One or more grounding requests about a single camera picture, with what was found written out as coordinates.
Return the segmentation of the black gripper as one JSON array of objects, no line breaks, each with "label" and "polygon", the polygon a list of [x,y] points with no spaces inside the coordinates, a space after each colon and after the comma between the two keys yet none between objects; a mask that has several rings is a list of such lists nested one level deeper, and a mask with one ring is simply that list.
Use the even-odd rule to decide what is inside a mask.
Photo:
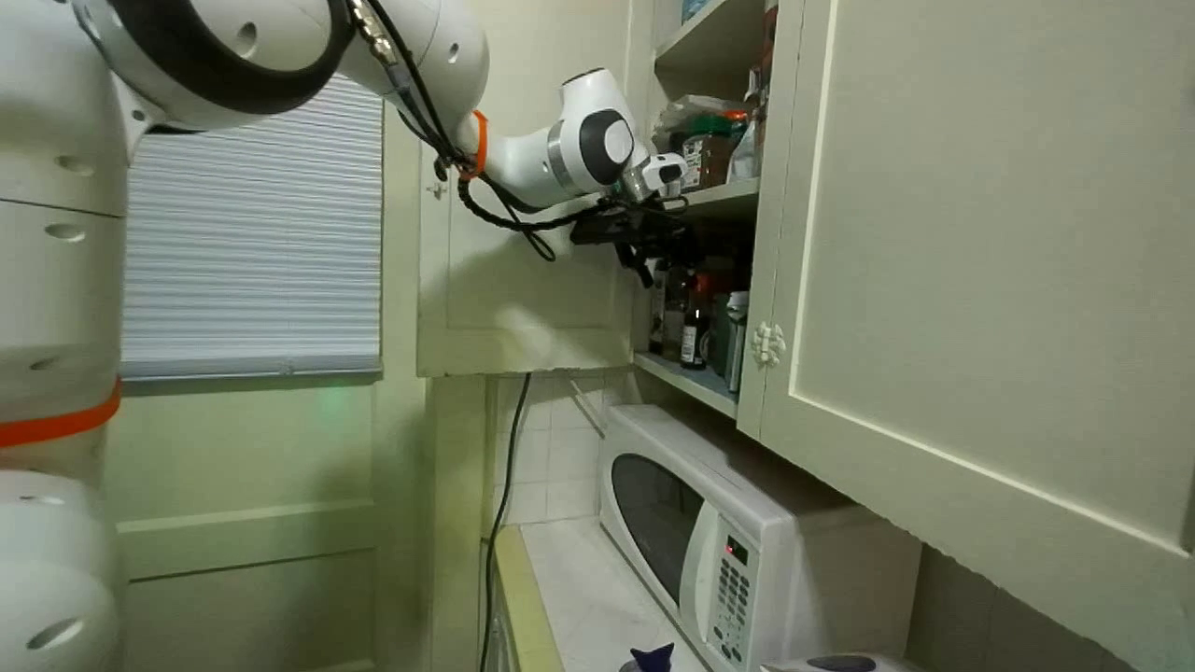
[{"label": "black gripper", "polygon": [[658,255],[668,255],[670,278],[687,278],[703,267],[694,228],[665,204],[606,204],[572,224],[572,243],[614,248],[621,267],[629,270],[642,289],[662,289],[665,279]]}]

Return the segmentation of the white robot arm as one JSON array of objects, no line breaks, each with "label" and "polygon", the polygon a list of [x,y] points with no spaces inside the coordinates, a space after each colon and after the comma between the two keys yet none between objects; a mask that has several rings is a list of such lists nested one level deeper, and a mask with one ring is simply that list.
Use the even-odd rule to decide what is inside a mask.
[{"label": "white robot arm", "polygon": [[336,75],[387,101],[461,187],[555,228],[662,204],[684,161],[614,75],[499,140],[459,0],[0,0],[0,672],[115,672],[124,590],[98,492],[119,410],[129,161],[148,136],[294,111]]}]

